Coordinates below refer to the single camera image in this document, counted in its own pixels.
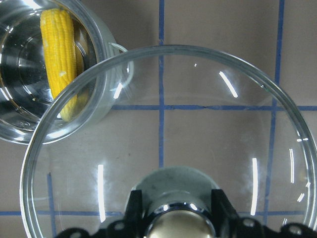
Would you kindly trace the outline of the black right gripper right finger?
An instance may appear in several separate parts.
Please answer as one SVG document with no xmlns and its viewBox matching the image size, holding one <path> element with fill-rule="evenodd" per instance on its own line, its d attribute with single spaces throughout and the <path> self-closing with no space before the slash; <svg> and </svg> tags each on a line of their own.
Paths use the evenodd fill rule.
<svg viewBox="0 0 317 238">
<path fill-rule="evenodd" d="M 315 238 L 316 231 L 290 223 L 274 231 L 253 218 L 240 217 L 221 189 L 211 190 L 211 223 L 217 238 Z"/>
</svg>

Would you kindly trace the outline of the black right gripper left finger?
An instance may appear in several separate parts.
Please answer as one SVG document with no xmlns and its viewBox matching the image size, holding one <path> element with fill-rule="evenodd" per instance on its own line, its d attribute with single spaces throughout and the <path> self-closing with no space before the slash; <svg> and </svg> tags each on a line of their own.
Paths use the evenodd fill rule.
<svg viewBox="0 0 317 238">
<path fill-rule="evenodd" d="M 58 238 L 141 238 L 143 200 L 142 191 L 130 192 L 123 218 L 113 221 L 90 235 L 85 229 L 69 228 L 60 232 Z"/>
</svg>

